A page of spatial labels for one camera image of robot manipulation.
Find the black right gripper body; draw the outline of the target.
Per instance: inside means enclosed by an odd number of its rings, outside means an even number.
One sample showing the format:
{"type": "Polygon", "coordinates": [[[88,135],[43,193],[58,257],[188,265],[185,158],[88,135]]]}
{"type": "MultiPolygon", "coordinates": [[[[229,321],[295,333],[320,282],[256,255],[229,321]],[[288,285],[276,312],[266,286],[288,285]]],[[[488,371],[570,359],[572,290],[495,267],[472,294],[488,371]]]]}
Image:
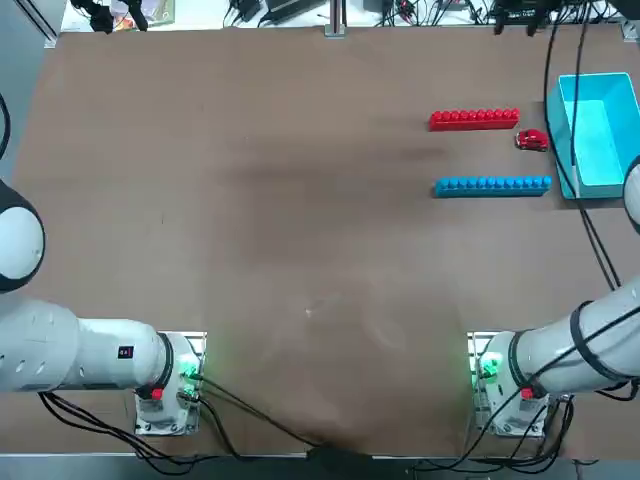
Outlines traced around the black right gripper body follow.
{"type": "Polygon", "coordinates": [[[496,19],[544,17],[554,9],[554,0],[495,0],[492,16],[496,19]]]}

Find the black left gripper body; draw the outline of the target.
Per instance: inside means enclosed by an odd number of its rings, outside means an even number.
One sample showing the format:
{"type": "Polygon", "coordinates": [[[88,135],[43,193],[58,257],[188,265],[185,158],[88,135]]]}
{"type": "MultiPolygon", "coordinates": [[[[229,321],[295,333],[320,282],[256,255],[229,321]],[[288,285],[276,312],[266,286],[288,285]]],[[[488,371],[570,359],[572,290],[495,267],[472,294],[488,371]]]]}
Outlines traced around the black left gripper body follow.
{"type": "MultiPolygon", "coordinates": [[[[84,10],[86,13],[97,13],[104,7],[104,4],[93,0],[70,0],[70,3],[74,8],[84,10]]],[[[141,0],[121,0],[120,3],[130,11],[140,11],[142,8],[141,0]]]]}

